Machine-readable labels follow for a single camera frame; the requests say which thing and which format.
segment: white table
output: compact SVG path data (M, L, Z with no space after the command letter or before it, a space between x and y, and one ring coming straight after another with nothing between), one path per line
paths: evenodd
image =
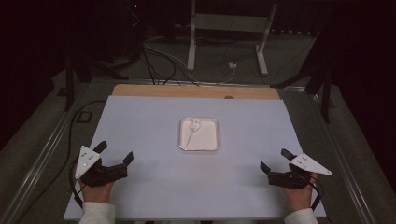
M219 149L182 150L178 135L185 117L216 119ZM101 141L108 144L101 154L104 165L119 164L134 152L129 176L117 181L112 193L116 218L127 220L284 217L289 212L286 197L268 185L260 161L286 172L289 161L280 155L281 148L302 152L282 100L113 95L92 147ZM315 214L326 216L321 203ZM64 218L81 216L71 198Z

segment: black wire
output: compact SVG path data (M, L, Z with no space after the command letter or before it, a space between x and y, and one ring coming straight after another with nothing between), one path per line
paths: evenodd
M170 76L168 76L168 77L165 77L165 76L162 76L161 74L159 74L159 73L154 69L153 65L150 64L150 67L152 68L152 70L154 71L155 74L157 74L159 77L165 78L165 81L163 82L163 85L165 85L166 82L168 82L170 79L172 79L172 77L176 74L176 70L177 70L177 69L176 69L176 67L177 67L177 66L176 66L176 63L175 63L174 61L170 60L169 57L167 57L166 55L163 55L163 54L153 53L153 52L147 52L147 54L151 54L151 55L154 55L154 56L163 57L163 58L169 60L169 62L173 65L173 72L172 72L172 74L171 74Z
M332 224L332 220L330 219L330 217L328 215L326 215L327 220L329 220L329 222Z
M212 35L217 39L216 41L213 41L213 40L210 40L210 39L209 39L209 37L212 36ZM205 37L198 38L198 40L200 40L200 41L203 42L204 44L197 44L197 46L206 46L206 45L230 45L230 44L236 43L236 42L238 42L238 41L246 40L246 39L250 38L251 36L252 36L252 33L247 33L247 34L244 34L243 36L238 37L238 38L236 38L236 39L234 39L234 40L223 41L223 40L221 39L220 36L218 36L218 35L216 35L216 34L210 34L210 35L207 35L207 36L205 36Z
M17 219L15 222L16 224L20 223L24 216L32 209L32 207L38 202L38 200L47 192L47 190L52 186L52 184L55 182L55 180L60 176L62 171L64 170L64 167L68 163L70 159L70 154L71 154L71 139L72 139L72 127L73 127L73 122L76 119L77 115L82 112L82 109L84 109L88 105L96 104L96 103L105 103L106 101L93 101L90 102L84 106L82 106L78 111L76 111L73 115L73 118L70 121L70 126L69 126L69 136L68 136L68 142L67 142L67 155L66 159L64 160L64 163L61 166L61 169L58 171L58 173L55 175L55 177L52 178L52 180L48 183L48 185L37 195L37 197L26 207L26 209L23 211L21 216Z
M312 184L310 181L308 181L308 184L317 192L317 198L314 200L314 202L311 205L312 210L315 210L315 208L317 208L318 204L320 203L320 200L323 196L323 192L320 194L320 190L314 185Z
M186 75L186 73L184 72L183 68L181 68L180 65L178 65L177 62L175 62L172 58L170 58L170 57L167 56L166 54L163 54L163 53L161 53L161 52L159 52L159 51L157 51L157 50L149 49L149 48L146 48L146 47L143 47L143 49L144 49L144 50L151 51L151 52L153 52L154 54L157 54L157 56L164 57L164 58L166 58L167 60L173 62L173 63L175 64L175 66L179 69L179 71L183 74L183 76L184 76L188 81L190 81L190 82L191 82L192 84L194 84L195 86L199 86L197 83L195 83L194 80L192 80L190 77L188 77L188 76Z
M78 196L78 193L77 193L76 188L75 188L75 185L76 185L75 178L73 177L73 170L74 170L74 167L77 164L77 162L78 162L78 156L76 156L73 159L73 161L70 163L70 166L69 166L69 185L70 185L70 189L72 190L72 193L74 195L74 199L76 200L76 203L79 205L80 208L82 208L83 201Z
M319 182L316 178L314 178L313 176L311 176L311 179L314 179L314 180L315 180L315 185L317 185L318 189L319 189L320 192L321 192L320 198L322 198L323 195L324 195L324 188L322 187L322 185L320 184L320 182Z
M87 185L84 184L84 186L82 186L82 188L77 192L77 194L80 194L80 193L85 189L86 186L87 186Z
M148 72L149 72L149 75L151 76L152 84L155 85L154 75L152 74L151 67L149 66L148 56L147 56L147 54L146 54L146 52L144 50L141 50L141 51L142 51L143 55L145 56L146 65L148 66Z

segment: white tray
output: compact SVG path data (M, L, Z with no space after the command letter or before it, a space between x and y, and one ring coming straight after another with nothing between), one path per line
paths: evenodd
M199 128L193 131L192 121L199 120ZM219 149L219 125L211 118L186 117L180 122L179 146L186 151L214 151Z

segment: floor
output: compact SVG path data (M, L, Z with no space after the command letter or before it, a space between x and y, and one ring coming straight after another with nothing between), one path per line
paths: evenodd
M118 83L163 84L172 76L174 64L164 57L153 55L154 51L150 49L166 53L181 68L176 69L166 84L191 85L190 80L194 80L199 85L268 87L298 73L315 38L309 35L270 34L264 49L269 71L266 77L260 75L255 59L254 45L260 42L259 35L208 33L196 41L196 68L188 73L183 69L188 56L187 37L167 39L150 36L145 41L145 48L149 64L157 75L152 69L149 73L147 60L143 56L133 66L120 72L130 78L128 81L115 80L96 71L91 83L76 81L76 101L70 112L64 112L65 99L57 96L59 89L64 87L64 72L56 76L53 79L54 91L0 152L0 220L15 223L18 217L22 217L20 223L75 223L63 220L71 195L67 182L70 160L42 197L36 202L35 198L58 174L69 148L73 158L81 145L90 144L104 103L87 105L84 110L92 112L91 122L74 122L70 128L74 111L92 101L105 100ZM236 63L236 68L229 68L229 62ZM328 217L320 218L319 223L395 222L395 193L376 163L340 91L332 86L331 123L326 124L318 112L319 97L303 92L307 81L308 78L300 80L279 90L279 94L289 110L302 149L333 171L332 176L320 177L326 189L322 201ZM25 210L30 204L33 205L30 210ZM261 220L260 223L282 223L282 220Z

